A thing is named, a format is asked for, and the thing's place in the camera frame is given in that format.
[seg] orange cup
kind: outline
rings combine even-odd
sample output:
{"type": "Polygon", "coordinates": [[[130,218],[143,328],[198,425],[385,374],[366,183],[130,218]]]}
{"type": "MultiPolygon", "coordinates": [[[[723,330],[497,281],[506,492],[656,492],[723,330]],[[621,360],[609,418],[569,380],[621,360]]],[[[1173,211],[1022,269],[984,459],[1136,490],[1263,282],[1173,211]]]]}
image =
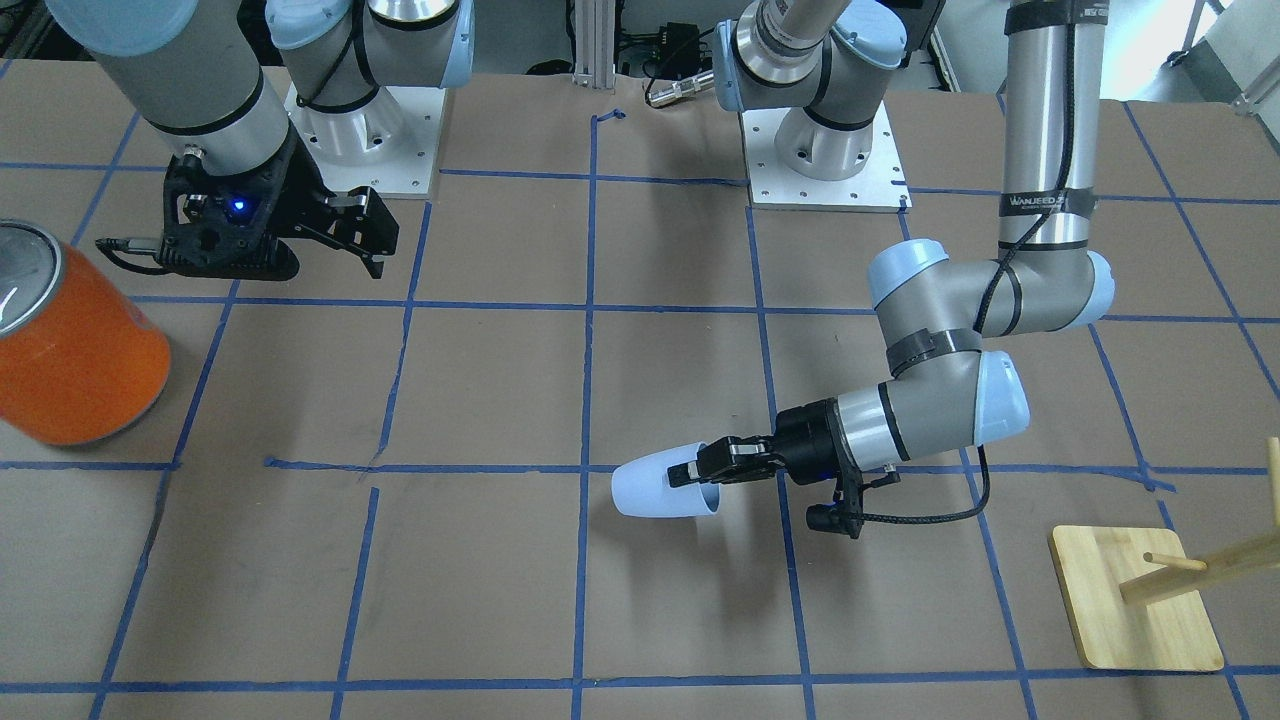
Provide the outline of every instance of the orange cup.
{"type": "Polygon", "coordinates": [[[74,247],[0,219],[0,419],[50,445],[124,429],[169,379],[169,341],[74,247]]]}

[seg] wooden base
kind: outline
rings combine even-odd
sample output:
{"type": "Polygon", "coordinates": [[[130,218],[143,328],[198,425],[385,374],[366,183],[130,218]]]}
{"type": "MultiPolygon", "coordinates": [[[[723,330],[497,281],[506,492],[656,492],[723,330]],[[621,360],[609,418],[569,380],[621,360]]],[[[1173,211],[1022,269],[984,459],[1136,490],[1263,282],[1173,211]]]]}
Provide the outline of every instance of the wooden base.
{"type": "Polygon", "coordinates": [[[1172,530],[1059,525],[1050,537],[1062,601],[1087,667],[1098,670],[1222,669],[1222,651],[1199,592],[1126,605],[1120,583],[1158,570],[1144,552],[1187,557],[1172,530]]]}

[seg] white mounting plate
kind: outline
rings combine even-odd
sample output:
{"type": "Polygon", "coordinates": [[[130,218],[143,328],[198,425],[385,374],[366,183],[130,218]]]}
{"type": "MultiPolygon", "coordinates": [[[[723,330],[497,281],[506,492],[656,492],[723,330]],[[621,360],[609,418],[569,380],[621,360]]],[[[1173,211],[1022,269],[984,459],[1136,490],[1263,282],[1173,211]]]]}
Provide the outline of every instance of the white mounting plate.
{"type": "MultiPolygon", "coordinates": [[[[447,91],[438,87],[388,87],[401,110],[404,127],[411,136],[402,138],[404,150],[369,165],[340,165],[312,152],[320,176],[329,190],[346,192],[367,184],[383,197],[425,200],[431,196],[436,161],[440,150],[440,129],[444,127],[444,101],[447,91]]],[[[284,108],[292,118],[297,111],[298,91],[289,86],[284,108]]]]}
{"type": "Polygon", "coordinates": [[[751,205],[781,210],[846,210],[896,213],[911,206],[897,143],[881,102],[872,120],[876,141],[861,172],[845,181],[813,179],[786,167],[773,146],[773,136],[790,108],[742,113],[742,146],[751,181],[751,205]]]}

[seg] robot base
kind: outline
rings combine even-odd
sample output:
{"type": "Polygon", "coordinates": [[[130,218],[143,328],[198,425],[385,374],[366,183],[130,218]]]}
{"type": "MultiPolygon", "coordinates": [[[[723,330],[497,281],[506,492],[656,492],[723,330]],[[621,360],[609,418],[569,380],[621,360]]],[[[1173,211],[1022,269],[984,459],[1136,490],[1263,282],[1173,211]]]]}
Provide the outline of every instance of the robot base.
{"type": "Polygon", "coordinates": [[[773,136],[788,111],[790,108],[746,110],[741,115],[751,205],[778,210],[854,213],[896,213],[904,206],[911,206],[902,161],[897,156],[897,143],[883,104],[873,120],[876,143],[867,156],[867,164],[861,172],[845,181],[809,178],[782,163],[773,145],[773,136]]]}
{"type": "MultiPolygon", "coordinates": [[[[439,160],[447,91],[436,87],[385,90],[399,104],[404,122],[396,147],[381,149],[392,152],[370,152],[369,156],[343,158],[342,161],[326,152],[311,155],[320,167],[325,184],[334,192],[367,184],[383,197],[429,199],[439,160]]],[[[302,110],[297,106],[297,88],[292,85],[284,99],[284,108],[294,124],[298,124],[298,113],[302,110]]],[[[352,119],[351,124],[352,132],[356,132],[360,119],[352,119]]]]}

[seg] light blue joint cap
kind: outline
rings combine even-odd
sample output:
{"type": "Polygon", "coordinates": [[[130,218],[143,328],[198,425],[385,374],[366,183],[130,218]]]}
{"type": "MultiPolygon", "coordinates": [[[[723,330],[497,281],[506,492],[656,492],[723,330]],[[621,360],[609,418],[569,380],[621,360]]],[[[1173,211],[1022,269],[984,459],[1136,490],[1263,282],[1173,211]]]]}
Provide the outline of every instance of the light blue joint cap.
{"type": "Polygon", "coordinates": [[[928,268],[948,259],[942,243],[918,238],[887,247],[867,266],[867,282],[872,287],[872,307],[891,292],[928,268]]]}
{"type": "Polygon", "coordinates": [[[1111,309],[1111,302],[1116,299],[1116,281],[1111,277],[1111,263],[1107,259],[1089,250],[1089,260],[1093,263],[1093,292],[1089,301],[1084,304],[1084,310],[1066,324],[1065,328],[1078,328],[1102,318],[1111,309]]]}
{"type": "Polygon", "coordinates": [[[458,24],[449,47],[449,60],[444,64],[440,87],[462,87],[471,82],[471,64],[475,58],[475,13],[471,0],[458,4],[458,24]]]}
{"type": "Polygon", "coordinates": [[[741,113],[742,91],[739,87],[737,58],[733,54],[733,23],[721,20],[712,37],[712,58],[716,68],[716,100],[730,113],[741,113]]]}
{"type": "Polygon", "coordinates": [[[1032,424],[1023,380],[1014,359],[1001,350],[982,354],[978,363],[978,398],[973,409],[973,443],[987,445],[1014,437],[1032,424]]]}
{"type": "Polygon", "coordinates": [[[58,24],[91,53],[136,58],[169,45],[197,0],[46,0],[58,24]]]}
{"type": "Polygon", "coordinates": [[[876,0],[854,0],[836,19],[836,40],[868,63],[891,70],[906,54],[906,27],[876,0]]]}
{"type": "Polygon", "coordinates": [[[271,44],[297,50],[333,29],[351,12],[351,0],[268,0],[266,27],[271,44]]]}

